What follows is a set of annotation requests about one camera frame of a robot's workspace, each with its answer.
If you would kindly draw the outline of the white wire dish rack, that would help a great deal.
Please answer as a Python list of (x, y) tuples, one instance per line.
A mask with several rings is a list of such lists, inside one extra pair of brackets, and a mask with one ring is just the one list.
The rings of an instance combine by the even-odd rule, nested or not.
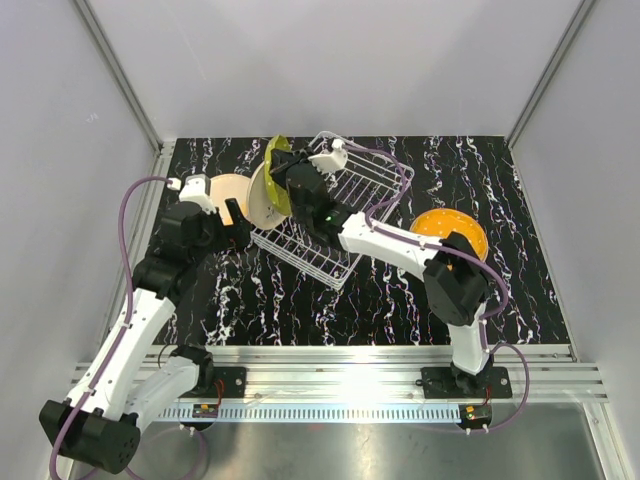
[(334, 289), (362, 256), (400, 266), (399, 243), (384, 246), (373, 226), (393, 213), (414, 174), (391, 154), (332, 132), (300, 149), (277, 135), (251, 177), (252, 240)]

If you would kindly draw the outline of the blue cream branch plate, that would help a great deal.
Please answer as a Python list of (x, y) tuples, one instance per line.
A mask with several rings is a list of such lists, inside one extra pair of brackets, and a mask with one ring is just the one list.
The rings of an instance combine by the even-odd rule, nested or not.
[(268, 197), (265, 162), (261, 162), (252, 174), (246, 202), (249, 220), (260, 230), (273, 230), (290, 218), (290, 215), (280, 213)]

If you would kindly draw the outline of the green polka dot plate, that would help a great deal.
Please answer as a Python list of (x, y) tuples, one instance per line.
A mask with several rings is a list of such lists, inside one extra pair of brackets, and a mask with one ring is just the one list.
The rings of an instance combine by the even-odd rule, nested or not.
[(285, 169), (294, 159), (289, 140), (283, 135), (272, 137), (264, 155), (264, 176), (267, 196), (274, 209), (286, 217), (292, 214), (288, 192), (278, 180), (285, 179)]

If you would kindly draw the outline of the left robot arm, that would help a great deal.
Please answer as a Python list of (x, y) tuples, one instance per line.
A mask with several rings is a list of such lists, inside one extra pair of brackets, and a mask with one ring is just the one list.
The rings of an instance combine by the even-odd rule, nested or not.
[(182, 345), (140, 385), (134, 377), (156, 338), (197, 279), (211, 254), (243, 249), (251, 225), (238, 202), (225, 205), (231, 222), (192, 201), (170, 205), (161, 217), (160, 246), (135, 266), (126, 300), (84, 377), (63, 401), (49, 400), (39, 422), (53, 447), (64, 456), (111, 474), (127, 468), (142, 433), (180, 395), (209, 394), (215, 385), (211, 354)]

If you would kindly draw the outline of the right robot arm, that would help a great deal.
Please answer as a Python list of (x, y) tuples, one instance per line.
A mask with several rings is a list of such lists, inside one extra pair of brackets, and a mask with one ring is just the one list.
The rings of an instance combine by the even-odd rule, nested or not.
[(493, 359), (481, 323), (492, 270), (461, 233), (427, 237), (374, 220), (374, 207), (356, 211), (332, 197), (324, 177), (343, 169), (353, 150), (342, 141), (319, 154), (275, 148), (268, 156), (266, 182), (283, 192), (291, 217), (317, 243), (369, 256), (421, 280), (428, 306), (447, 326), (453, 348), (444, 385), (465, 397), (484, 395)]

